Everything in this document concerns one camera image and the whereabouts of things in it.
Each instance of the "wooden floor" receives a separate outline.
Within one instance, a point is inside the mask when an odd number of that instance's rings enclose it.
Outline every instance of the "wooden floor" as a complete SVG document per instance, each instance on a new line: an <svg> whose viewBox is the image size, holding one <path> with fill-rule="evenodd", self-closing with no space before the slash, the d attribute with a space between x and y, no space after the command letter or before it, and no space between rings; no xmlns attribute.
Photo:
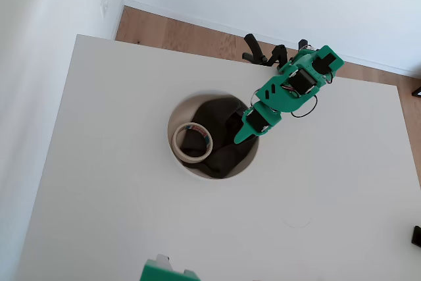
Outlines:
<svg viewBox="0 0 421 281"><path fill-rule="evenodd" d="M243 52L250 52L243 38L238 36L130 7L124 7L116 40L239 62L243 62ZM260 43L260 46L266 56L272 55L274 45ZM288 49L288 56L296 52ZM421 86L421 80L352 63L345 63L337 75L397 86L418 179L421 182L421 98L411 95L412 91Z"/></svg>

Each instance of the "green 3d-printed part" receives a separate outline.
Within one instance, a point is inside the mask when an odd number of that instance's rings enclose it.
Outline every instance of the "green 3d-printed part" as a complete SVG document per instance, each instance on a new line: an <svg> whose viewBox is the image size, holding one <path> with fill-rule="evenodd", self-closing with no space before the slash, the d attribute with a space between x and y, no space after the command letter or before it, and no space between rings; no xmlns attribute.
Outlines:
<svg viewBox="0 0 421 281"><path fill-rule="evenodd" d="M169 258L158 255L157 260L146 261L140 281L200 281L200 279L190 270L184 270L184 273L173 271Z"/></svg>
<svg viewBox="0 0 421 281"><path fill-rule="evenodd" d="M301 49L272 77L256 96L260 101L244 112L243 127L234 138L238 144L251 135L261 136L281 121L282 112L294 112L332 82L343 60L327 45L318 51Z"/></svg>

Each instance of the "tape roll core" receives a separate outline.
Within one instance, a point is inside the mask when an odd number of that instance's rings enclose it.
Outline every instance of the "tape roll core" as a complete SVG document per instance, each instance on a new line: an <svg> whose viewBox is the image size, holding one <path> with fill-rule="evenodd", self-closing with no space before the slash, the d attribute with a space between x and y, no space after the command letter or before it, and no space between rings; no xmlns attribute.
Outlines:
<svg viewBox="0 0 421 281"><path fill-rule="evenodd" d="M190 157L190 156L186 155L185 153L183 153L182 150L178 147L177 135L183 130L195 130L195 131L198 131L200 134L202 134L202 136L203 136L203 138L205 139L205 142L206 142L206 153L203 156ZM188 123L184 123L184 124L180 125L177 128L176 132L172 136L171 147L172 147L172 151L174 152L175 156L177 156L177 158L179 158L179 160L181 160L185 163L195 164L195 163L200 163L201 161L204 161L211 154L211 151L212 151L212 148L213 148L213 141L212 141L211 135L209 134L208 130L204 126L202 126L198 123L188 122Z"/></svg>

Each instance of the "electrical outlet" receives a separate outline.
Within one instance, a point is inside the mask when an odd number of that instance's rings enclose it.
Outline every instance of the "electrical outlet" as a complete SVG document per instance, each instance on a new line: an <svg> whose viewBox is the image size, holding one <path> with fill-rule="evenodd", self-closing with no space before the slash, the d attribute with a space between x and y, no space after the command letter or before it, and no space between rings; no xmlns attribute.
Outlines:
<svg viewBox="0 0 421 281"><path fill-rule="evenodd" d="M101 9L101 14L102 14L103 19L104 19L105 16L107 15L108 0L101 0L101 5L99 6L99 8Z"/></svg>

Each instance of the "white wall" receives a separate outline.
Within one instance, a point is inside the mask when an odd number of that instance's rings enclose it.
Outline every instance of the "white wall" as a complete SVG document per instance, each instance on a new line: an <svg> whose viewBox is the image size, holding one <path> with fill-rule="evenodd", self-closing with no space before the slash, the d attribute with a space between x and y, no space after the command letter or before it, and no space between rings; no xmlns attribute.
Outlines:
<svg viewBox="0 0 421 281"><path fill-rule="evenodd" d="M253 32L293 48L306 38L354 63L421 75L421 0L132 1L172 18L233 34Z"/></svg>
<svg viewBox="0 0 421 281"><path fill-rule="evenodd" d="M122 0L0 0L0 280L12 280L76 34L112 38Z"/></svg>

